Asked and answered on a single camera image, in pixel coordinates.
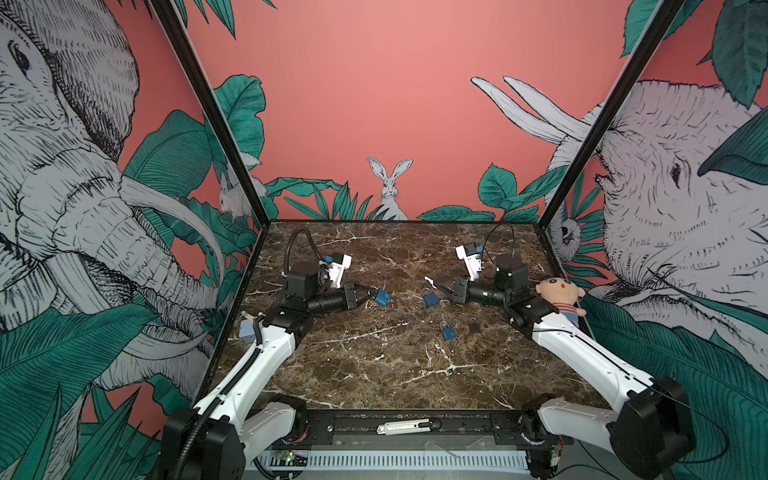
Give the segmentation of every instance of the blue padlock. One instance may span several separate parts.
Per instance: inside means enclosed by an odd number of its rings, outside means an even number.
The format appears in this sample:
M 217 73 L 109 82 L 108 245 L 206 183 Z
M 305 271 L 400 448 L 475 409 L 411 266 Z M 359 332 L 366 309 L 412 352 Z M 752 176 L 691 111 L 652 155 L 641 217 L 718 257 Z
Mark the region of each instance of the blue padlock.
M 387 306 L 387 303 L 389 303 L 389 297 L 390 295 L 385 292 L 384 290 L 379 290 L 379 294 L 376 295 L 376 303 L 378 303 L 381 306 Z
M 432 308 L 433 306 L 440 304 L 440 297 L 435 295 L 435 292 L 430 292 L 424 296 L 424 303 L 427 304 L 427 307 Z
M 446 342 L 450 342 L 454 338 L 456 338 L 456 331 L 453 329 L 452 326 L 448 324 L 446 321 L 440 322 L 440 328 L 442 329 L 442 338 L 445 339 Z

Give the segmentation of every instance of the elephant ear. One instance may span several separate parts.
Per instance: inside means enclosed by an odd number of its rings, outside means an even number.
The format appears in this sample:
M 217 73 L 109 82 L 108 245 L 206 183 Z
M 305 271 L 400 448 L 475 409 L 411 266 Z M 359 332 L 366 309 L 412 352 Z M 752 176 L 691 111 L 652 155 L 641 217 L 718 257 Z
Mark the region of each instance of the elephant ear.
M 42 51 L 54 79 L 91 139 L 113 160 L 131 132 L 138 69 L 102 0 L 0 0 Z

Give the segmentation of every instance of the plush doll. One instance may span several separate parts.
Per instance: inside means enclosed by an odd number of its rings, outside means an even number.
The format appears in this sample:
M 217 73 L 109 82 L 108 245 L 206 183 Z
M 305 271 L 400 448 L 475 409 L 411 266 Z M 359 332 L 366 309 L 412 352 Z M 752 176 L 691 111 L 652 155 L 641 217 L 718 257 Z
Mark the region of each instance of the plush doll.
M 570 280 L 559 277 L 547 278 L 536 286 L 536 293 L 556 306 L 560 313 L 576 326 L 578 326 L 578 317 L 587 314 L 586 310 L 574 306 L 574 303 L 586 292 Z

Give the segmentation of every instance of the box cutter slider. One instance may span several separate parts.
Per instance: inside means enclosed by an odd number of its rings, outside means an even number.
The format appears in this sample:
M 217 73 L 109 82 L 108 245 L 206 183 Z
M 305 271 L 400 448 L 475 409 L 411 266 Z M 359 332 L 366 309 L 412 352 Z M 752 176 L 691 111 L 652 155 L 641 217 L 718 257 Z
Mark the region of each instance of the box cutter slider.
M 402 435 L 403 433 L 422 433 L 440 430 L 442 422 L 438 419 L 413 419 L 399 422 L 387 422 L 376 429 L 379 435 Z

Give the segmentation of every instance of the black frame post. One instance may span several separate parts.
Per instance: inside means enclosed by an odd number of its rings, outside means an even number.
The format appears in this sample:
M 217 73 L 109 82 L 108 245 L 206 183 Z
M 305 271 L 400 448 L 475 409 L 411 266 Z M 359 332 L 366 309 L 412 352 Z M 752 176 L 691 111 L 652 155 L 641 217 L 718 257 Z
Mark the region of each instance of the black frame post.
M 643 73 L 645 66 L 648 65 L 650 58 L 656 51 L 656 47 L 661 43 L 664 34 L 667 33 L 670 25 L 672 25 L 672 21 L 683 6 L 683 3 L 685 3 L 685 0 L 662 0 L 656 15 L 650 20 L 648 28 L 646 28 L 645 33 L 637 43 L 637 47 L 627 61 L 627 66 L 621 72 L 616 85 L 608 95 L 603 110 L 592 124 L 592 129 L 589 130 L 587 137 L 581 142 L 581 148 L 579 148 L 576 157 L 574 157 L 571 166 L 563 177 L 563 181 L 560 182 L 560 186 L 555 191 L 552 201 L 549 202 L 547 209 L 539 218 L 538 225 L 543 230 L 549 228 L 549 223 L 552 222 L 560 205 L 565 202 L 565 198 L 576 183 L 579 174 L 587 166 L 589 159 L 592 158 L 598 143 L 600 143 L 603 135 L 611 126 L 611 122 L 619 113 L 622 105 L 624 105 L 624 101 L 627 100 L 627 97 L 632 92 L 632 87 L 634 87 L 635 82 Z
M 234 138 L 232 137 L 232 131 L 230 130 L 227 120 L 219 109 L 219 103 L 216 100 L 214 91 L 208 84 L 208 80 L 203 72 L 203 68 L 200 66 L 200 62 L 197 60 L 197 56 L 192 49 L 192 44 L 187 37 L 187 33 L 184 30 L 184 25 L 176 15 L 176 10 L 173 6 L 173 2 L 170 0 L 151 0 L 154 7 L 157 19 L 160 20 L 160 24 L 163 25 L 165 35 L 168 37 L 168 41 L 173 46 L 176 56 L 181 63 L 181 67 L 184 69 L 184 73 L 187 74 L 189 82 L 192 84 L 192 88 L 197 96 L 197 100 L 203 107 L 203 113 L 210 122 L 211 128 L 213 128 L 216 137 L 221 144 L 221 148 L 224 150 L 224 155 L 227 157 L 227 161 L 232 165 L 232 169 L 235 171 L 240 186 L 245 190 L 245 196 L 250 203 L 250 207 L 253 209 L 253 214 L 259 223 L 259 230 L 265 229 L 270 224 L 270 218 L 266 215 L 264 205 L 259 200 L 259 195 L 256 193 L 256 189 L 253 188 L 251 183 L 250 174 L 245 168 L 243 159 L 240 157 L 240 150 L 237 148 Z

